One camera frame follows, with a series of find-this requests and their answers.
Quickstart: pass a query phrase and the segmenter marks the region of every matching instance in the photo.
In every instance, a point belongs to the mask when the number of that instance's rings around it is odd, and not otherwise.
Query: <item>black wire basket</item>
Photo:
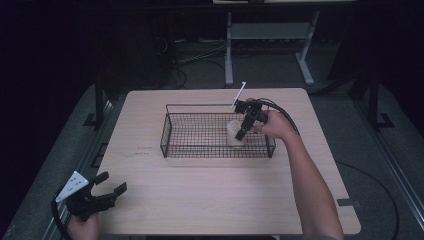
[[[170,113],[170,106],[198,107],[203,112]],[[271,158],[275,150],[274,138],[262,133],[248,132],[244,146],[227,143],[227,124],[243,121],[237,113],[208,113],[208,107],[228,105],[166,105],[160,148],[163,156],[170,158]]]

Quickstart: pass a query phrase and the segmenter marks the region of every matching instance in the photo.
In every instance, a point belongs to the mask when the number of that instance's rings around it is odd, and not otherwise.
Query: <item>floor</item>
[[[220,42],[177,43],[180,60],[197,56],[204,50],[219,47]],[[181,65],[180,71],[170,71],[169,81],[161,89],[219,89],[239,88],[304,88],[312,93],[332,83],[327,75],[337,51],[337,45],[314,44],[307,58],[316,83],[303,82],[294,53],[302,42],[255,42],[239,45],[234,58],[234,85],[225,86],[222,52],[191,64]],[[376,132],[370,127],[366,114],[367,96],[361,100],[348,97],[352,83],[326,96],[311,97],[330,149],[343,181],[354,201],[362,225],[360,233],[346,239],[424,239],[422,226],[410,208],[410,202],[399,187],[396,174],[390,168],[390,156],[381,142],[387,143],[394,157],[420,199],[424,199],[421,177],[424,170],[424,139],[402,113],[393,95],[380,86],[379,113],[386,113],[394,128]],[[105,106],[105,121],[97,131],[83,126],[88,114],[95,111],[94,87],[87,89],[79,100],[67,124],[51,149],[24,202],[15,215],[3,239],[59,239],[50,213],[49,201],[54,192],[67,181],[74,170],[87,178],[95,176],[101,164],[99,149],[112,135],[126,93],[135,87],[119,86]],[[301,239],[301,236],[280,236],[281,239]],[[145,239],[141,236],[102,236],[101,239]],[[159,237],[147,239],[228,239],[224,237]]]

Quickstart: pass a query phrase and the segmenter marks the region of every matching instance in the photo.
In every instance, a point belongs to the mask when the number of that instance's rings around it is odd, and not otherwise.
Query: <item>gray carpet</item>
[[[293,55],[296,50],[294,45],[280,49],[281,51],[267,49],[250,58],[235,58],[233,87],[238,88],[241,81],[247,81],[248,88],[302,87],[309,92],[315,91],[329,84],[325,79],[336,48],[337,46],[315,46],[311,49],[307,60],[313,76],[316,76],[314,86],[306,86],[303,82]],[[221,56],[208,60],[221,66],[223,64]],[[204,61],[181,66],[187,76],[185,88],[222,88],[224,72],[216,63]],[[330,149],[339,162],[338,168],[343,181],[355,201],[355,210],[362,225],[359,234],[347,236],[347,239],[386,240],[392,239],[394,235],[397,236],[396,239],[424,239],[424,232],[399,191],[384,154],[375,141],[373,130],[364,120],[360,108],[366,99],[354,102],[347,98],[348,86],[349,84],[337,89],[328,97],[311,98]],[[172,88],[172,84],[163,87]],[[49,202],[72,171],[80,169],[86,177],[96,174],[97,169],[90,165],[96,159],[102,143],[109,141],[124,100],[125,94],[114,99],[106,108],[106,120],[102,128],[93,131],[93,127],[83,126],[87,115],[94,113],[94,89],[91,87],[87,90],[52,148],[4,239],[59,238],[57,232],[47,231],[51,224]],[[424,170],[423,138],[404,116],[393,96],[384,89],[380,95],[380,110],[387,113],[396,126],[381,130],[381,134],[398,158],[411,184],[424,197],[420,188],[424,182],[420,176],[420,172]],[[102,236],[102,239],[143,238]],[[282,239],[301,237],[282,236]]]

